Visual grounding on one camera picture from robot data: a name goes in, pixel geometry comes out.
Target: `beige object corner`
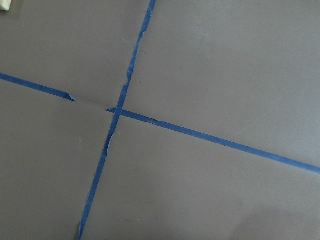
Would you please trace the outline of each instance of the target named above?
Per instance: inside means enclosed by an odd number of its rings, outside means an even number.
[[[0,10],[9,11],[12,0],[0,0]]]

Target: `gray floor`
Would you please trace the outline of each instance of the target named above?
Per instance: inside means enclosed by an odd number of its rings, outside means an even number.
[[[0,12],[0,239],[73,240],[148,0]],[[320,2],[158,0],[124,109],[320,167]],[[84,240],[319,240],[320,176],[121,117]]]

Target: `blue tape strip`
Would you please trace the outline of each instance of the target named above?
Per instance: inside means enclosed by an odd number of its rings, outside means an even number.
[[[89,196],[88,196],[88,199],[87,199],[85,207],[84,207],[83,215],[82,215],[80,226],[79,226],[79,235],[77,238],[78,240],[82,239],[82,236],[83,236],[86,224],[87,224],[87,220],[88,220],[90,210],[91,210],[91,207],[92,207],[95,195],[96,195],[96,191],[97,191],[97,187],[98,187],[98,184],[100,181],[100,177],[101,177],[102,171],[103,171],[105,163],[106,163],[110,142],[111,142],[112,137],[116,131],[118,121],[119,121],[119,118],[120,118],[120,115],[121,115],[121,112],[122,112],[122,109],[123,109],[123,106],[124,106],[124,103],[126,100],[127,92],[128,92],[129,86],[130,86],[131,78],[132,78],[132,75],[135,70],[136,59],[137,59],[140,43],[141,43],[141,40],[142,40],[144,34],[146,33],[146,31],[148,29],[151,15],[152,15],[152,11],[155,8],[156,1],[157,0],[150,1],[148,9],[147,9],[145,17],[144,17],[144,21],[143,21],[143,24],[142,24],[142,27],[141,27],[141,30],[140,30],[140,33],[138,36],[138,40],[136,42],[136,45],[135,45],[135,48],[134,48],[134,51],[132,54],[132,58],[131,58],[131,62],[130,62],[127,74],[126,74],[127,82],[122,87],[120,98],[118,100],[117,106],[114,111],[114,116],[113,116],[113,119],[111,122],[111,126],[109,129],[108,135],[106,137],[106,141],[105,141],[104,148],[103,148],[103,151],[102,151],[102,154],[100,157],[100,161],[98,163],[98,167],[95,172],[95,176],[94,176],[93,183],[92,183],[92,186],[91,186],[91,189],[89,192]]]
[[[5,75],[3,73],[0,73],[0,79],[13,83],[13,84],[18,84],[30,89],[34,89],[34,90],[38,90],[47,94],[51,94],[51,95],[55,95],[57,97],[63,98],[63,99],[68,99],[71,101],[75,101],[75,99],[67,92],[64,91],[60,91],[57,89],[53,89],[51,87],[47,87],[47,86],[43,86],[34,82],[30,82],[30,81],[26,81],[26,80],[22,80],[19,78],[16,78],[14,76],[9,76],[9,75]]]
[[[116,111],[116,109],[110,108],[110,109],[107,109],[107,111],[114,113]],[[304,169],[304,170],[307,170],[310,172],[320,174],[320,167],[313,166],[313,165],[303,163],[300,161],[292,160],[290,158],[279,156],[279,155],[276,155],[276,154],[273,154],[270,152],[255,149],[253,147],[245,146],[245,145],[242,145],[239,143],[228,141],[228,140],[216,137],[216,136],[211,136],[211,135],[208,135],[208,134],[205,134],[202,132],[194,131],[194,130],[191,130],[191,129],[188,129],[185,127],[181,127],[181,126],[177,126],[177,125],[167,123],[164,121],[158,121],[153,118],[146,117],[146,116],[143,116],[143,115],[140,115],[137,113],[133,113],[130,111],[126,111],[126,110],[122,110],[121,115],[125,116],[127,118],[135,119],[135,120],[138,120],[141,122],[150,123],[150,124],[153,124],[153,125],[165,128],[165,129],[169,129],[169,130],[172,130],[172,131],[175,131],[178,133],[182,133],[182,134],[186,134],[186,135],[196,137],[199,139],[207,140],[207,141],[215,143],[215,144],[220,144],[220,145],[232,148],[232,149],[240,150],[240,151],[243,151],[243,152],[246,152],[249,154],[253,154],[253,155],[256,155],[259,157],[274,160],[274,161],[277,161],[277,162],[280,162],[283,164],[287,164],[287,165],[290,165],[290,166],[293,166],[293,167],[296,167],[299,169]]]

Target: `blue tape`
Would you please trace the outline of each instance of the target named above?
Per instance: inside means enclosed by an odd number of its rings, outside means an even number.
[[[0,73],[0,79],[13,83],[13,84],[18,84],[30,89],[34,89],[34,90],[38,90],[47,94],[51,94],[51,95],[55,95],[57,97],[63,98],[63,99],[68,99],[71,101],[75,101],[75,99],[67,92],[64,91],[60,91],[57,89],[53,89],[51,87],[47,87],[47,86],[43,86],[34,82],[30,82],[30,81],[26,81],[26,80],[22,80],[19,78],[16,78],[14,76],[9,76],[9,75],[5,75],[3,73]]]
[[[129,86],[130,86],[132,75],[135,70],[136,59],[137,59],[140,43],[141,43],[141,40],[142,40],[144,34],[146,33],[146,31],[148,29],[151,15],[152,15],[152,11],[155,8],[156,1],[157,0],[150,1],[148,9],[147,9],[145,17],[144,17],[144,21],[143,21],[143,24],[142,24],[142,27],[141,27],[141,30],[140,30],[140,33],[138,36],[138,40],[136,42],[136,45],[135,45],[135,48],[134,48],[134,51],[132,54],[132,58],[131,58],[131,62],[130,62],[127,74],[126,74],[127,82],[122,87],[121,94],[120,94],[117,106],[115,108],[115,111],[114,111],[114,116],[113,116],[113,119],[111,122],[111,126],[110,126],[110,129],[109,129],[109,132],[106,137],[106,141],[105,141],[105,144],[104,144],[104,147],[102,150],[100,161],[98,163],[98,167],[97,167],[95,175],[94,175],[94,179],[93,179],[93,183],[92,183],[92,186],[91,186],[91,189],[89,192],[89,196],[88,196],[88,199],[87,199],[85,207],[84,207],[83,215],[82,215],[80,226],[79,226],[79,234],[78,234],[78,238],[77,238],[78,240],[82,239],[82,236],[83,236],[86,224],[87,224],[87,220],[88,220],[90,210],[91,210],[91,207],[92,207],[95,195],[96,195],[96,191],[97,191],[97,187],[98,187],[98,184],[100,181],[100,177],[101,177],[101,174],[104,169],[106,159],[108,156],[109,146],[110,146],[112,137],[116,131],[116,128],[117,128],[117,125],[119,122],[119,118],[120,118],[120,115],[121,115],[121,112],[122,112],[122,109],[123,109],[123,106],[124,106],[124,103],[126,100],[126,96],[127,96],[127,92],[128,92]]]
[[[107,111],[114,113],[116,111],[116,109],[110,108],[110,109],[107,109]],[[223,145],[223,146],[226,146],[226,147],[229,147],[232,149],[236,149],[236,150],[239,150],[242,152],[246,152],[249,154],[253,154],[253,155],[256,155],[259,157],[274,160],[274,161],[277,161],[277,162],[280,162],[283,164],[287,164],[287,165],[290,165],[290,166],[293,166],[293,167],[296,167],[299,169],[304,169],[304,170],[307,170],[310,172],[320,174],[320,167],[313,166],[313,165],[303,163],[300,161],[292,160],[290,158],[279,156],[279,155],[276,155],[276,154],[273,154],[270,152],[255,149],[253,147],[245,146],[245,145],[242,145],[242,144],[239,144],[236,142],[228,141],[228,140],[216,137],[216,136],[211,136],[211,135],[199,132],[199,131],[194,131],[194,130],[191,130],[191,129],[188,129],[185,127],[181,127],[181,126],[177,126],[177,125],[167,123],[164,121],[158,121],[158,120],[155,120],[150,117],[146,117],[146,116],[143,116],[143,115],[140,115],[137,113],[133,113],[131,111],[122,110],[121,115],[125,116],[127,118],[135,119],[135,120],[138,120],[141,122],[150,123],[150,124],[156,125],[158,127],[169,129],[169,130],[172,130],[172,131],[175,131],[178,133],[182,133],[182,134],[186,134],[186,135],[189,135],[192,137],[196,137],[198,139],[207,140],[207,141],[215,143],[215,144],[220,144],[220,145]]]

